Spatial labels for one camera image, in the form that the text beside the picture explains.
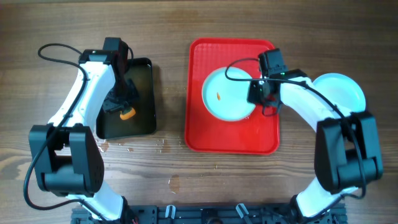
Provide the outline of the green orange scrub sponge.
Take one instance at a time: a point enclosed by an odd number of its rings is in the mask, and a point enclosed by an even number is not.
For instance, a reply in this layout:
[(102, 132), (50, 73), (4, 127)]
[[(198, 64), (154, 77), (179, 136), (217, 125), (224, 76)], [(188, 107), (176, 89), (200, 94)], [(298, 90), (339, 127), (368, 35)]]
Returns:
[(120, 111), (119, 117), (122, 120), (128, 120), (132, 118), (136, 114), (136, 111), (133, 107), (128, 107), (125, 110)]

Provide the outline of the white plate tray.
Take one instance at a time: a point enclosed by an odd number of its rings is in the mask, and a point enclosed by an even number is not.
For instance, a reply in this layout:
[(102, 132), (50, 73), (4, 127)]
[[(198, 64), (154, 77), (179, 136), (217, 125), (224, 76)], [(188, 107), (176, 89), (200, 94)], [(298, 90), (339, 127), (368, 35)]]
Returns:
[(206, 109), (222, 121), (240, 121), (255, 109), (248, 102), (250, 74), (236, 67), (219, 68), (205, 79), (201, 96)]
[(366, 109), (366, 99), (361, 87), (346, 75), (326, 73), (316, 78), (313, 85), (330, 101), (353, 112), (362, 112)]

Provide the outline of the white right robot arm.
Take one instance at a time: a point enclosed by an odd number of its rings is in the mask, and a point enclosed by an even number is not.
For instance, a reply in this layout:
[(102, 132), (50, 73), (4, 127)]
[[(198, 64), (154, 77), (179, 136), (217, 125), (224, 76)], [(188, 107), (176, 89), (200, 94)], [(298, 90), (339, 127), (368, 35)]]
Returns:
[(326, 73), (311, 80), (301, 70), (267, 73), (250, 81), (249, 96), (273, 96), (315, 131), (315, 178), (277, 212), (287, 223), (331, 216), (346, 198), (361, 200), (369, 183), (384, 172), (375, 117), (366, 110), (361, 87), (350, 77)]

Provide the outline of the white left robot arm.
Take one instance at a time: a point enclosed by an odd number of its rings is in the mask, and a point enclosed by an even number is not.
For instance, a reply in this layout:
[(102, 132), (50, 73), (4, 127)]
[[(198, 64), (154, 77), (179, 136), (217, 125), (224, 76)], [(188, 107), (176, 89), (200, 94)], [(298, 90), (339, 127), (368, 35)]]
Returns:
[(137, 223), (122, 195), (104, 181), (104, 162), (93, 136), (101, 111), (132, 114), (132, 86), (125, 81), (130, 47), (85, 50), (78, 75), (61, 108), (29, 133), (32, 162), (23, 196), (36, 210), (78, 203), (99, 223)]

